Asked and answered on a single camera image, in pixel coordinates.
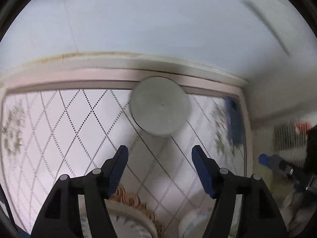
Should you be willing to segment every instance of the white wall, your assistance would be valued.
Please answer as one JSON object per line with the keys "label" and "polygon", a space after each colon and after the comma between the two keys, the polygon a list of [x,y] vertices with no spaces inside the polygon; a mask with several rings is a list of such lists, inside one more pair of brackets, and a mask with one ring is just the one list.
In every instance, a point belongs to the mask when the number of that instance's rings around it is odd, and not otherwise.
{"label": "white wall", "polygon": [[317,53],[302,51],[283,67],[254,79],[246,87],[253,126],[288,121],[317,111]]}
{"label": "white wall", "polygon": [[176,57],[246,79],[280,67],[316,39],[287,0],[250,0],[290,52],[241,0],[32,0],[0,43],[0,70],[82,51]]}

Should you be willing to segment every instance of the red object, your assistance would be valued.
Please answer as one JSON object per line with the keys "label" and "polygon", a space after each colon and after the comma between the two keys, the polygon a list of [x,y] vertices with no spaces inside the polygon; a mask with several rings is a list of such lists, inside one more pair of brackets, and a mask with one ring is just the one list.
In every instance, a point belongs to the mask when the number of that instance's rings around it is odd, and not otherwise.
{"label": "red object", "polygon": [[298,134],[306,134],[306,132],[313,127],[312,124],[308,121],[294,123],[294,126]]}

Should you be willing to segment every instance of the metal screw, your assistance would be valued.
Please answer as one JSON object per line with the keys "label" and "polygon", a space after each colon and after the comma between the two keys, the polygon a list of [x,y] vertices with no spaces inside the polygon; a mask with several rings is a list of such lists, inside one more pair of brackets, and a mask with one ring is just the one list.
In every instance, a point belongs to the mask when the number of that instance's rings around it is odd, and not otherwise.
{"label": "metal screw", "polygon": [[68,175],[61,175],[60,180],[65,181],[68,178]]}
{"label": "metal screw", "polygon": [[256,179],[256,180],[261,180],[261,176],[258,175],[258,174],[254,174],[254,175],[253,175],[253,178]]}
{"label": "metal screw", "polygon": [[93,170],[93,174],[94,175],[98,175],[98,174],[100,174],[101,173],[101,169],[100,168],[95,168],[94,170]]}
{"label": "metal screw", "polygon": [[227,173],[229,173],[227,168],[220,168],[219,172],[223,175],[226,175]]}
{"label": "metal screw", "polygon": [[287,166],[284,172],[287,173],[288,175],[292,175],[294,172],[294,169],[291,168],[290,166]]}

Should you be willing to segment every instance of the diamond pattern tablecloth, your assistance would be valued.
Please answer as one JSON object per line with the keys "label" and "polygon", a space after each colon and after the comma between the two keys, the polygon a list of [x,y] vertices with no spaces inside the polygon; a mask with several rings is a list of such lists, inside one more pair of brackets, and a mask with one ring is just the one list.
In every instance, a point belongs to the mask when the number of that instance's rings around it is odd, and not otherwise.
{"label": "diamond pattern tablecloth", "polygon": [[223,99],[189,95],[192,110],[184,127],[160,138],[133,121],[130,92],[54,90],[6,97],[3,168],[14,210],[29,233],[60,175],[85,175],[113,157],[120,145],[129,148],[121,183],[147,203],[170,237],[178,236],[178,224],[186,213],[214,203],[205,195],[192,163],[194,145],[200,145],[220,167],[243,175],[243,147],[230,146],[226,119],[218,113],[224,111]]}

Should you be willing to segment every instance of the round white lid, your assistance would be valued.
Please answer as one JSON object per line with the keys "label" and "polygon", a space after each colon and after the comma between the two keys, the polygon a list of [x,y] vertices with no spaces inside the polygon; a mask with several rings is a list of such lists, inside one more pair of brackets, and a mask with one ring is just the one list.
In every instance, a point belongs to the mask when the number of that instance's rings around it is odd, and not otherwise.
{"label": "round white lid", "polygon": [[190,114],[188,96],[176,82],[165,77],[149,77],[133,90],[131,115],[146,132],[167,136],[180,129]]}

